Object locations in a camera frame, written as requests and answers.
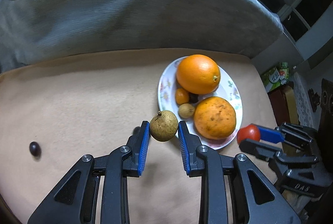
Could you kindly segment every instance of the fruit stem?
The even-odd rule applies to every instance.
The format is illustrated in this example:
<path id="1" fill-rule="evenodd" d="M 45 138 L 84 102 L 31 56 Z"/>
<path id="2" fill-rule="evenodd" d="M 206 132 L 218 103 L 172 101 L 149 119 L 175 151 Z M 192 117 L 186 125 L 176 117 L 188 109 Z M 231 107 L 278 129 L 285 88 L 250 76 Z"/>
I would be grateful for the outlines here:
<path id="1" fill-rule="evenodd" d="M 158 111 L 158 112 L 157 112 L 157 118 L 155 119 L 155 121 L 156 121 L 159 117 L 161 117 L 161 116 L 162 116 L 162 112 Z"/>

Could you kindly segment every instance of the white plate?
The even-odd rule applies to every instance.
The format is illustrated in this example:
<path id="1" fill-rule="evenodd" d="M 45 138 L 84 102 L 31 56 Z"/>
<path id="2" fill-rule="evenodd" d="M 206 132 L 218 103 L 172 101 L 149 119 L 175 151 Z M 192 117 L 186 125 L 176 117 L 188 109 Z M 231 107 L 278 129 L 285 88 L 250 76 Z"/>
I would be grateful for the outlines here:
<path id="1" fill-rule="evenodd" d="M 205 99 L 207 97 L 211 96 L 219 96 L 222 97 L 234 107 L 236 111 L 236 129 L 235 131 L 227 138 L 220 139 L 220 140 L 213 140 L 213 139 L 207 139 L 201 136 L 197 130 L 195 129 L 193 119 L 181 119 L 178 115 L 178 105 L 175 100 L 175 92 L 178 88 L 180 88 L 177 80 L 176 80 L 176 70 L 179 65 L 179 63 L 186 57 L 179 58 L 177 60 L 174 60 L 172 63 L 170 63 L 167 68 L 165 68 L 164 72 L 162 73 L 161 78 L 159 79 L 159 88 L 158 88 L 158 99 L 159 99 L 159 109 L 160 110 L 170 110 L 172 111 L 176 116 L 178 121 L 184 120 L 186 121 L 187 127 L 189 129 L 189 132 L 191 134 L 197 135 L 202 144 L 207 145 L 215 150 L 221 149 L 225 146 L 227 146 L 237 135 L 237 132 L 240 128 L 240 125 L 242 123 L 242 117 L 243 117 L 243 108 L 242 108 L 242 101 L 239 95 L 239 92 L 237 90 L 237 87 L 233 80 L 230 78 L 230 76 L 221 68 L 221 78 L 219 87 L 216 89 L 216 91 L 199 95 L 199 102 L 202 99 Z"/>

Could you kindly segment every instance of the packaged snack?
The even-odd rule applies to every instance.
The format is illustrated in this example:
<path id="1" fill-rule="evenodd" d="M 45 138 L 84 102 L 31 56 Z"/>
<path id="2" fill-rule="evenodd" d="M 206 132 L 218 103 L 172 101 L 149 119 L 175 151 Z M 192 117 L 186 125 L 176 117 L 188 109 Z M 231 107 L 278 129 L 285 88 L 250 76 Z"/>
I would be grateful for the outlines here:
<path id="1" fill-rule="evenodd" d="M 289 81 L 289 68 L 287 62 L 281 62 L 260 76 L 266 92 L 270 92 Z"/>

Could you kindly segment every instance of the metal screw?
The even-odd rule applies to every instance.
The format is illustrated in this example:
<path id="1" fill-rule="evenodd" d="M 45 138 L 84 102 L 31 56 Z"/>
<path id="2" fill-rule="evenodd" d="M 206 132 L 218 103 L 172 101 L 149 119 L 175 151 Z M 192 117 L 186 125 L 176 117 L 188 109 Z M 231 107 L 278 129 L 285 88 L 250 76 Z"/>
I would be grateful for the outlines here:
<path id="1" fill-rule="evenodd" d="M 208 147 L 206 145 L 201 145 L 198 147 L 198 149 L 200 152 L 203 152 L 203 153 L 208 151 Z"/>
<path id="2" fill-rule="evenodd" d="M 90 154 L 85 154 L 82 156 L 82 161 L 83 162 L 89 162 L 91 160 L 91 155 Z"/>
<path id="3" fill-rule="evenodd" d="M 246 155 L 245 154 L 239 154 L 238 156 L 237 156 L 237 159 L 239 160 L 239 161 L 245 161 L 246 160 Z"/>
<path id="4" fill-rule="evenodd" d="M 129 147 L 127 145 L 121 146 L 120 151 L 122 153 L 127 153 L 129 151 Z"/>

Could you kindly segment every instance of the tangerine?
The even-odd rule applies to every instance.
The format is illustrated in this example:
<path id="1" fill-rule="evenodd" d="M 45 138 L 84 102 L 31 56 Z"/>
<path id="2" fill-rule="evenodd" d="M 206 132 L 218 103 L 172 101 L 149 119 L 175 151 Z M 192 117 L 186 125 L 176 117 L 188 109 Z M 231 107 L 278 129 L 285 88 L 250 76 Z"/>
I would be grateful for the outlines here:
<path id="1" fill-rule="evenodd" d="M 185 104 L 189 102 L 189 92 L 184 90 L 183 88 L 179 88 L 175 93 L 176 103 L 179 105 Z"/>

